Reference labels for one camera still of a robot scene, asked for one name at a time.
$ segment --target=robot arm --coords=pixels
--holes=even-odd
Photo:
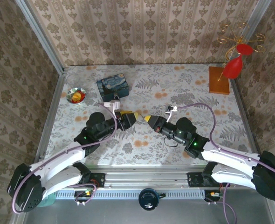
[[[170,116],[176,110],[176,107],[166,107]],[[176,125],[168,122],[170,117],[167,120],[148,115],[145,120],[155,132],[185,146],[184,151],[192,158],[210,161],[202,173],[204,179],[247,186],[275,201],[275,173],[256,162],[261,161],[275,169],[272,153],[249,154],[220,145],[216,147],[208,138],[197,134],[197,128],[187,118],[180,118]]]
[[[119,109],[118,105],[116,106],[115,102],[105,105],[113,106],[114,118],[105,120],[100,112],[91,114],[86,127],[65,149],[38,163],[30,166],[23,163],[15,169],[7,192],[23,212],[34,209],[46,196],[62,188],[77,183],[89,183],[91,172],[79,161],[100,146],[97,142],[114,132],[114,119],[117,119],[117,129],[125,131],[136,122],[138,117],[137,113],[130,111],[115,111]]]

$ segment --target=starry night box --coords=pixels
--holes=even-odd
[[[129,95],[129,87],[124,74],[110,76],[97,81],[97,86],[104,102]]]

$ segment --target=gold wire decoration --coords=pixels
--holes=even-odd
[[[227,36],[224,36],[224,35],[220,35],[219,37],[217,37],[217,41],[221,44],[223,43],[227,43],[228,41],[233,41],[235,42],[235,45],[232,46],[227,52],[226,52],[226,59],[229,61],[230,59],[230,56],[233,55],[234,52],[236,52],[237,54],[240,54],[238,53],[235,49],[237,47],[238,44],[241,44],[241,43],[249,43],[249,42],[263,42],[265,41],[266,37],[261,34],[261,33],[258,33],[255,35],[256,39],[254,40],[245,40],[244,39],[244,36],[248,33],[249,31],[249,25],[246,23],[246,22],[243,22],[241,23],[238,28],[247,28],[246,32],[243,34],[243,35],[240,35],[238,36],[236,34],[236,32],[233,31],[233,29],[231,28],[231,26],[229,26],[228,24],[224,24],[224,25],[221,25],[220,26],[220,29],[222,32],[226,32],[226,30],[229,28],[229,30],[231,31],[231,33],[233,34],[234,38],[229,38]],[[254,51],[255,52],[258,52],[258,53],[261,53],[261,52],[264,52],[265,51],[265,48],[260,44],[258,43],[254,48]]]

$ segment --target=wooden base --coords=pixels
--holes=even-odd
[[[209,92],[229,95],[229,80],[225,76],[221,76],[223,68],[209,67]]]

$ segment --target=floral tablecloth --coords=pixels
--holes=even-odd
[[[215,142],[251,152],[239,109],[230,88],[229,95],[209,93],[209,66],[217,64],[164,64],[164,65],[110,65],[74,66],[68,68],[55,123],[52,129],[46,157],[68,146],[85,127],[89,115],[103,112],[97,106],[101,97],[96,81],[123,73],[130,86],[130,94],[121,98],[121,109],[139,114],[165,116],[165,105],[184,106],[203,102],[212,107],[216,115]],[[71,87],[82,87],[87,97],[82,104],[73,105],[66,100]],[[194,107],[177,112],[172,122],[180,117],[189,118],[197,127],[197,133],[209,136],[213,118],[204,107]],[[133,127],[125,132],[117,131],[112,140],[102,144],[85,158],[86,164],[206,164],[206,161],[190,158],[183,146],[176,148],[164,144],[164,136],[155,133],[139,116]],[[168,145],[175,142],[167,140]]]

